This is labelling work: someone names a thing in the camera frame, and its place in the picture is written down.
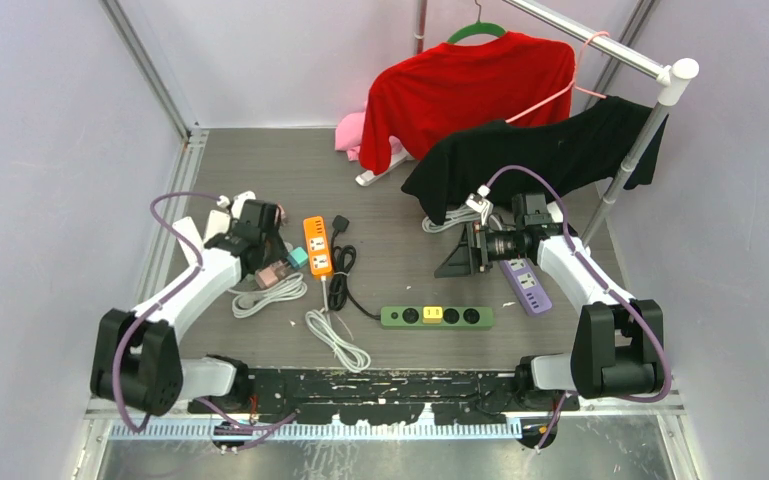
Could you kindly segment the orange power strip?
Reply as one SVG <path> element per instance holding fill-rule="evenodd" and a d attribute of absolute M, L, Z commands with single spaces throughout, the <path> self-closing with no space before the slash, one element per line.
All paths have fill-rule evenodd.
<path fill-rule="evenodd" d="M 303 230 L 311 274 L 314 277 L 331 277 L 334 269 L 324 218 L 322 216 L 305 218 Z"/>

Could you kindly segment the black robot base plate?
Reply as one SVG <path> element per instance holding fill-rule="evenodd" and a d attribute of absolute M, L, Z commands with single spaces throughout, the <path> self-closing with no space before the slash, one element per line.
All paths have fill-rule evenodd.
<path fill-rule="evenodd" d="M 243 394 L 212 401 L 260 422 L 294 415 L 304 425 L 409 425 L 430 409 L 436 425 L 451 426 L 500 423 L 523 412 L 550 416 L 561 396 L 527 389 L 519 371 L 254 368 Z"/>

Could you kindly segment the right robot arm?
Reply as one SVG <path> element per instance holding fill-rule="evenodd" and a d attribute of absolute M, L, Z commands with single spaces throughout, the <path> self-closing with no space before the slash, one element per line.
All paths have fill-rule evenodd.
<path fill-rule="evenodd" d="M 470 276 L 503 261 L 528 260 L 555 281 L 579 314 L 570 352 L 523 358 L 523 377 L 514 386 L 522 407 L 540 410 L 555 391 L 643 402 L 668 389 L 660 307 L 635 298 L 605 274 L 557 203 L 518 194 L 514 225 L 501 230 L 489 224 L 493 205 L 485 195 L 473 193 L 465 205 L 478 217 L 464 227 L 436 277 Z"/>

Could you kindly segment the purple power strip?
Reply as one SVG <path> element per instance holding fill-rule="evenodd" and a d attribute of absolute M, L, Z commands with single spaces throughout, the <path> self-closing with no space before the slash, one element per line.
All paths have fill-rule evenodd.
<path fill-rule="evenodd" d="M 527 259 L 500 261 L 498 266 L 527 315 L 539 316 L 552 309 L 552 301 Z"/>

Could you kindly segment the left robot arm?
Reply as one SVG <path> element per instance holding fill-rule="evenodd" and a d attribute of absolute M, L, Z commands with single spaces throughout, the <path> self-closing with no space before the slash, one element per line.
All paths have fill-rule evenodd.
<path fill-rule="evenodd" d="M 151 298 L 100 320 L 89 387 L 121 412 L 162 416 L 177 401 L 213 398 L 237 413 L 250 403 L 245 363 L 221 355 L 186 360 L 180 343 L 222 294 L 287 255 L 282 209 L 252 192 L 211 199 L 217 207 L 204 232 L 189 217 L 161 223 L 185 252 L 187 268 Z"/>

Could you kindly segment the green power strip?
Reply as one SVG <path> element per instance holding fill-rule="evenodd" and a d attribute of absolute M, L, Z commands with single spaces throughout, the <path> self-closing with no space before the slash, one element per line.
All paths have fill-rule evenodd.
<path fill-rule="evenodd" d="M 495 322 L 490 307 L 478 306 L 388 306 L 380 313 L 385 329 L 486 330 Z"/>

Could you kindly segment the yellow plug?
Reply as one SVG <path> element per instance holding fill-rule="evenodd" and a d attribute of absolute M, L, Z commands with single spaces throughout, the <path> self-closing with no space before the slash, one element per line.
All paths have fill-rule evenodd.
<path fill-rule="evenodd" d="M 442 306 L 424 306 L 422 323 L 424 325 L 439 325 L 443 322 L 444 309 Z"/>

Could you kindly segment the small white power strip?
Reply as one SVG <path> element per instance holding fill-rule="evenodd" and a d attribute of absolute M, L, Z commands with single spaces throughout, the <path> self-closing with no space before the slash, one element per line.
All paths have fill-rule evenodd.
<path fill-rule="evenodd" d="M 190 216 L 178 219 L 172 223 L 172 229 L 188 265 L 196 265 L 203 250 L 203 241 L 194 220 Z"/>

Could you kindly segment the large white power strip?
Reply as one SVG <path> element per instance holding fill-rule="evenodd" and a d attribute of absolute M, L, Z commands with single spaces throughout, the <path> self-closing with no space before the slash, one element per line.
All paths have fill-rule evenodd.
<path fill-rule="evenodd" d="M 204 231 L 204 244 L 217 235 L 224 235 L 230 228 L 232 217 L 226 211 L 211 210 L 208 214 Z"/>

